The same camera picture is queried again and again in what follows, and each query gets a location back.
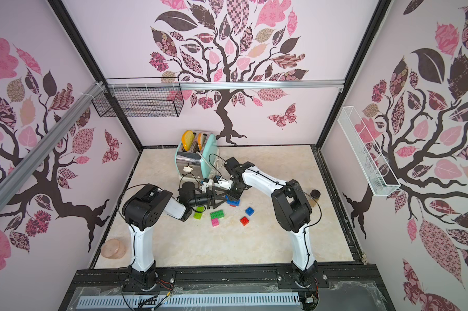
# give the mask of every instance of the tree mural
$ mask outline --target tree mural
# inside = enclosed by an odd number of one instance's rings
[[[159,15],[154,26],[161,27],[158,21],[162,21],[176,31],[164,32],[151,28],[154,41],[165,57],[154,52],[149,63],[163,72],[163,82],[174,81],[170,77],[175,77],[176,72],[168,70],[172,64],[180,68],[179,79],[189,82],[300,80],[307,72],[301,69],[274,72],[274,67],[294,68],[305,58],[305,54],[291,54],[299,40],[299,37],[291,38],[298,25],[294,10],[286,19],[285,12],[291,6],[291,0],[282,0],[281,3],[279,0],[251,0],[256,2],[251,15],[258,5],[263,5],[254,25],[248,25],[248,0],[225,0],[225,5],[224,0],[192,0],[187,2],[188,7],[183,0],[161,1],[179,10]],[[190,15],[180,10],[187,10]],[[262,24],[270,28],[263,28],[253,35],[253,30]],[[225,137],[227,143],[237,145],[231,138],[246,136],[233,129],[226,106],[229,103],[233,107],[236,104],[246,106],[251,101],[262,107],[263,102],[275,101],[287,94],[281,89],[237,89],[186,90],[183,95],[185,100],[191,99],[192,107],[198,104],[203,109],[209,109],[216,105],[215,112],[224,125],[216,138]],[[287,123],[296,121],[295,110],[295,104],[292,104],[283,115],[269,115],[268,118],[283,128]]]
[[[401,59],[389,87],[385,80],[373,87],[374,103],[362,111],[365,117],[355,128],[370,130],[372,137],[361,137],[367,149],[373,158],[382,152],[401,183],[387,200],[394,200],[395,212],[407,207],[410,239],[418,234],[436,263],[463,284],[468,213],[445,201],[468,200],[464,188],[468,185],[468,7],[461,9],[465,13],[461,33],[451,24],[437,26],[437,48],[447,56],[430,48],[417,49],[412,52],[418,59],[417,71]],[[387,167],[379,170],[385,178],[390,175]],[[418,209],[412,202],[418,203]]]
[[[50,71],[42,75],[40,66],[30,54],[18,48],[16,51],[25,64],[20,69],[24,78],[12,80],[5,90],[0,90],[0,183],[46,135],[48,124],[61,119],[56,111],[69,109],[75,99],[71,84],[68,83],[65,89],[58,91]],[[9,53],[9,42],[0,38],[0,79],[15,78],[18,74],[14,71],[18,59]],[[18,208],[0,214],[0,218],[10,218],[4,232],[8,231],[9,241],[15,247],[30,252],[30,239],[47,232],[55,211],[57,218],[76,216],[87,221],[90,251],[95,226],[102,227],[109,218],[100,218],[108,200],[95,209],[63,200],[64,189],[70,189],[68,180],[77,177],[69,167],[83,165],[90,160],[83,155],[93,141],[94,128],[85,128],[89,120],[90,109],[87,109],[33,172],[35,183],[24,187],[8,203]],[[103,163],[118,158],[116,149],[120,144],[107,132],[106,141],[110,150],[102,157]]]

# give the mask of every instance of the wire basket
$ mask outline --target wire basket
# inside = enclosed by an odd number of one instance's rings
[[[170,83],[158,87],[155,85],[142,87],[142,84],[139,84],[138,87],[133,87],[131,84],[113,84],[107,90],[118,101],[127,117],[179,117],[184,106],[180,83],[171,86],[168,86]],[[94,97],[92,103],[100,117],[116,117],[104,92]]]

